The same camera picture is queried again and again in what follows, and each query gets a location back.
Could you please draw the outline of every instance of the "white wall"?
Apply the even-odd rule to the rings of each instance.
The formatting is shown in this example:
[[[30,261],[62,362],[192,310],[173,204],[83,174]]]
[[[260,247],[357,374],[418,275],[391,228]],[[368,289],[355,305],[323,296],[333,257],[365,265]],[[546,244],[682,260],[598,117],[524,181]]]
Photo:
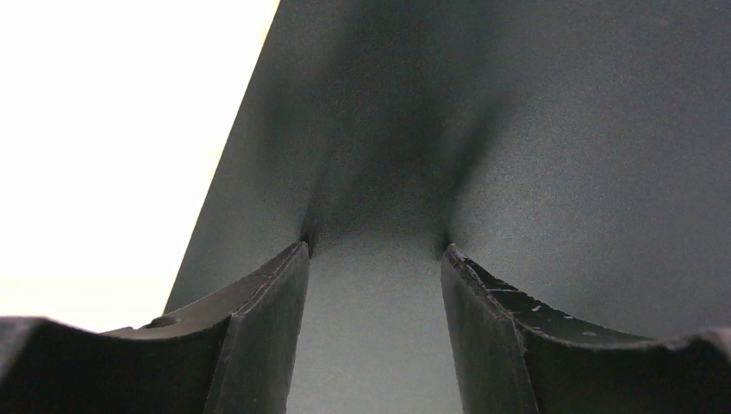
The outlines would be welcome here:
[[[0,3],[0,314],[162,312],[277,3]]]

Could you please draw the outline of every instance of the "dark gray surface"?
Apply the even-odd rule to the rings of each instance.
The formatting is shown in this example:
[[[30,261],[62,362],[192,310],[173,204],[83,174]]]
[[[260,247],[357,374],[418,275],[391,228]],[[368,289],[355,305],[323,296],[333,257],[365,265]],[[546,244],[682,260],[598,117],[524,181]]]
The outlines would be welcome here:
[[[283,0],[168,310],[303,222],[313,280],[370,266],[367,249],[328,256],[368,227],[381,233],[364,242],[413,239],[436,272],[448,223],[488,271],[588,321],[643,336],[731,324],[730,78],[721,0]],[[339,392],[323,410],[359,398]]]
[[[439,271],[374,229],[313,260],[287,412],[461,412]]]

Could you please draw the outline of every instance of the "black plastic piece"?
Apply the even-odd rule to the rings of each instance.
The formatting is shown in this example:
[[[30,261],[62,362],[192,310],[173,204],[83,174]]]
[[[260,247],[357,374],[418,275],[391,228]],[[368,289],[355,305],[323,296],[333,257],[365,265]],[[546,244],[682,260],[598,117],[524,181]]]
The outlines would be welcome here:
[[[140,329],[0,318],[0,412],[284,413],[306,243]]]
[[[454,245],[442,288],[467,414],[731,412],[731,329],[651,340],[587,323]]]

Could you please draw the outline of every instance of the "bright white background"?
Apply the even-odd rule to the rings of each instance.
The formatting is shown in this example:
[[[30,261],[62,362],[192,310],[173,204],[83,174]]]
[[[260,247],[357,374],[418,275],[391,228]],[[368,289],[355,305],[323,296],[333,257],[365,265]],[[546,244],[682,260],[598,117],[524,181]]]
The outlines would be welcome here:
[[[0,315],[162,312],[276,7],[0,1]]]

